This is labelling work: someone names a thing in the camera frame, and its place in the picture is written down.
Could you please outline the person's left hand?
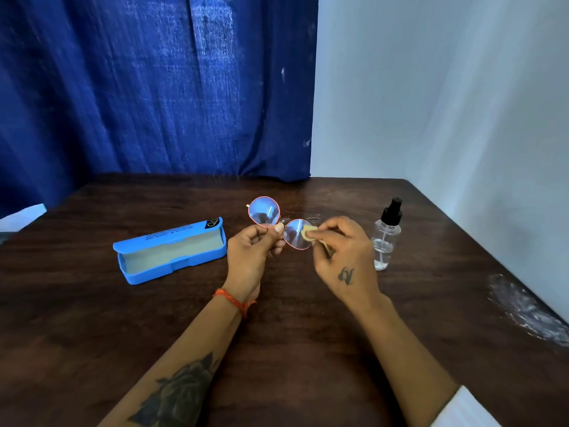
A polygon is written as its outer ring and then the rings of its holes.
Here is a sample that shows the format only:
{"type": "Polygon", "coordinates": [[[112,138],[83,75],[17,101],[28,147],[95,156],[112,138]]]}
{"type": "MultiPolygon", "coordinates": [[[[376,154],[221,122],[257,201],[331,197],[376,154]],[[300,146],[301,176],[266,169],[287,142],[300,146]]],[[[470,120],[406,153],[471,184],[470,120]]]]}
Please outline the person's left hand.
{"type": "Polygon", "coordinates": [[[256,300],[267,258],[258,251],[258,227],[251,225],[227,243],[228,275],[223,288],[240,302],[256,300]]]}

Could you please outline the person's right hand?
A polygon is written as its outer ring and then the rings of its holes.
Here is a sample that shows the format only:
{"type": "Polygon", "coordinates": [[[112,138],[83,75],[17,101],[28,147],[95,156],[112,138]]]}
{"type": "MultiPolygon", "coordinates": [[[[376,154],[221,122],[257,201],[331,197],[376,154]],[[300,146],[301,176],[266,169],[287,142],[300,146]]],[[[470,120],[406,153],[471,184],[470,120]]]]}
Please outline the person's right hand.
{"type": "Polygon", "coordinates": [[[381,293],[374,268],[374,248],[362,227],[349,217],[337,216],[314,230],[334,230],[345,236],[344,245],[313,240],[315,270],[326,286],[354,314],[376,306],[381,293]]]}

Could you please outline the person's left forearm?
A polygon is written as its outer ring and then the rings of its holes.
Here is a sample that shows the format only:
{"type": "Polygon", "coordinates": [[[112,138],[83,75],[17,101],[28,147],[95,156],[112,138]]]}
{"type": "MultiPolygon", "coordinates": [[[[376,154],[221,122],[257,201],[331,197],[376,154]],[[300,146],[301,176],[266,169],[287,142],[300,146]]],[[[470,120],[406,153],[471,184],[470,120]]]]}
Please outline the person's left forearm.
{"type": "Polygon", "coordinates": [[[97,427],[195,427],[242,320],[231,302],[212,297],[97,427]]]}

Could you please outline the person's right forearm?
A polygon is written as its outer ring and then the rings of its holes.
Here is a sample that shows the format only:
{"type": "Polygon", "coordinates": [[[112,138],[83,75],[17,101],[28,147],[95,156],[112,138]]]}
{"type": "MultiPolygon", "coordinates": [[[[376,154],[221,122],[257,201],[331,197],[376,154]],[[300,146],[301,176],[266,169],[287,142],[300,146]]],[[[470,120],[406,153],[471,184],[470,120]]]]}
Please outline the person's right forearm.
{"type": "Polygon", "coordinates": [[[392,302],[376,291],[348,303],[365,331],[410,427],[429,427],[459,389],[408,328],[392,302]]]}

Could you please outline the clear spray bottle black cap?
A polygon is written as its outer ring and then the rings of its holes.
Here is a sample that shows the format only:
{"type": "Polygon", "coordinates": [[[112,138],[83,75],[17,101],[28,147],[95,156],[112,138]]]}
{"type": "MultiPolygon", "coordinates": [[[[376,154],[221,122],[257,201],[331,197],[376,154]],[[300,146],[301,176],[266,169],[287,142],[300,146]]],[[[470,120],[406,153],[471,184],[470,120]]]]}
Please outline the clear spray bottle black cap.
{"type": "Polygon", "coordinates": [[[374,224],[371,241],[374,246],[375,270],[385,270],[390,262],[391,255],[401,233],[400,222],[402,218],[402,200],[394,197],[386,207],[381,218],[374,224]]]}

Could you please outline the orange thread wristband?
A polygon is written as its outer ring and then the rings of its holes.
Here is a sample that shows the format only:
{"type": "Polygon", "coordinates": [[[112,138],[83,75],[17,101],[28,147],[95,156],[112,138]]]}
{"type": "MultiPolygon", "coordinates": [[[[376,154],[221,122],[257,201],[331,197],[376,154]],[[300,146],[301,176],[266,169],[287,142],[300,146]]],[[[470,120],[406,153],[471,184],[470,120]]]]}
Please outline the orange thread wristband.
{"type": "Polygon", "coordinates": [[[227,292],[225,289],[222,288],[217,289],[216,292],[213,294],[213,297],[216,296],[222,296],[225,299],[227,299],[229,302],[231,302],[231,304],[233,304],[236,308],[238,308],[243,318],[247,317],[247,312],[248,309],[251,307],[251,305],[256,303],[256,300],[240,302],[238,301],[237,298],[233,297],[229,292],[227,292]]]}

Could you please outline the open blue glasses case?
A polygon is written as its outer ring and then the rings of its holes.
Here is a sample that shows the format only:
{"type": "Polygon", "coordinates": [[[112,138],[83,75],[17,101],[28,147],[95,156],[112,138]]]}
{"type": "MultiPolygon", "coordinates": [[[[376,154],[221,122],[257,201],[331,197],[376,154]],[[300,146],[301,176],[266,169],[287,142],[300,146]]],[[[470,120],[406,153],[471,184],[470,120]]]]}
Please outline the open blue glasses case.
{"type": "Polygon", "coordinates": [[[223,219],[196,222],[113,244],[121,272],[140,285],[226,256],[223,219]]]}

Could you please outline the blue curtain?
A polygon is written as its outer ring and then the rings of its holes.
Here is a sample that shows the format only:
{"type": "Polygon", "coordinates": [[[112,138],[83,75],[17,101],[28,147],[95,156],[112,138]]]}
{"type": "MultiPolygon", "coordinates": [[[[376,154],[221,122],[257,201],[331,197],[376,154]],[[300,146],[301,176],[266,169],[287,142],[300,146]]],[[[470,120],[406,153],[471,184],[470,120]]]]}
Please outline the blue curtain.
{"type": "Polygon", "coordinates": [[[0,0],[0,219],[102,173],[309,178],[319,0],[0,0]]]}

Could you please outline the white paper sheet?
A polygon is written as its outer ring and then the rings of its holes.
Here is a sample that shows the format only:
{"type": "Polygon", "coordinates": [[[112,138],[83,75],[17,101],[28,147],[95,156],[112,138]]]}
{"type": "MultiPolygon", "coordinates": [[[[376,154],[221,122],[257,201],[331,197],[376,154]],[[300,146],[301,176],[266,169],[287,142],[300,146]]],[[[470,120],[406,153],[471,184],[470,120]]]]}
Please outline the white paper sheet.
{"type": "Polygon", "coordinates": [[[47,212],[44,204],[24,208],[0,219],[0,233],[18,232],[47,212]]]}

